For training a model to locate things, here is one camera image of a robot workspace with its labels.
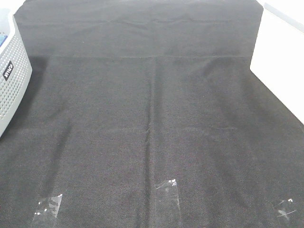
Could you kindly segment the black table cloth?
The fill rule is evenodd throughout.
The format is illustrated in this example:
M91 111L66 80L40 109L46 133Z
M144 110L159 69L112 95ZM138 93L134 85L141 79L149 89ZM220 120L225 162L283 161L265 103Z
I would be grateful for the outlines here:
M3 228L301 228L304 127L249 66L255 0L28 0L32 66L0 139ZM63 194L56 221L38 201ZM272 202L292 198L291 224Z

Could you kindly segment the middle clear tape strip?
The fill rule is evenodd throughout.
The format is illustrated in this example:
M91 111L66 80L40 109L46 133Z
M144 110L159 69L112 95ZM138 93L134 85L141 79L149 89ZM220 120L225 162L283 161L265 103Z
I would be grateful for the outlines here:
M155 225L157 228L180 228L181 213L175 179L155 185Z

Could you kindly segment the clear tape strip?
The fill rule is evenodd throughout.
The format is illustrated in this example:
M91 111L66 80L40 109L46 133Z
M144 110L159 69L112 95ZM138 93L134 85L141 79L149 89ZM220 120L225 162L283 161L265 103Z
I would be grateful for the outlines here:
M33 222L55 222L59 213L63 194L42 198L34 212Z
M181 213L175 179L155 185L155 225L157 228L180 228Z
M292 198L279 199L272 202L275 216L285 224L291 224L295 220L297 209Z

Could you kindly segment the white slotted storage box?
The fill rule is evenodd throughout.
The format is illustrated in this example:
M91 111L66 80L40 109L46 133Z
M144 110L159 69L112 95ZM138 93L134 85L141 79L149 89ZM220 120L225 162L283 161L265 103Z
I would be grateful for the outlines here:
M304 121L304 2L260 0L263 13L251 59L252 73Z

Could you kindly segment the left clear tape strip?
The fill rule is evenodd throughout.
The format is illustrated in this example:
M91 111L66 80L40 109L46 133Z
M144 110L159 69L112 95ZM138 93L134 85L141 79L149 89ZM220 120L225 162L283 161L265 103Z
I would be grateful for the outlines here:
M59 213L63 194L42 198L34 212L33 222L55 222Z

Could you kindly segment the white perforated laundry basket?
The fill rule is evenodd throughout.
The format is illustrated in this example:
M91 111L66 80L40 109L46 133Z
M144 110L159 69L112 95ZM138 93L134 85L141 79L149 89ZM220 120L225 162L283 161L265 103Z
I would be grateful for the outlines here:
M0 10L0 134L12 120L32 74L14 13Z

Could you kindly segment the right clear tape strip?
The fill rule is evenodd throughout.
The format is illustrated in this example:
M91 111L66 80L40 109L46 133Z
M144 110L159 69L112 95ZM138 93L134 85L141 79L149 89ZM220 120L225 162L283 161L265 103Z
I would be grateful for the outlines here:
M275 216L285 224L291 224L295 220L297 209L292 198L279 199L272 202Z

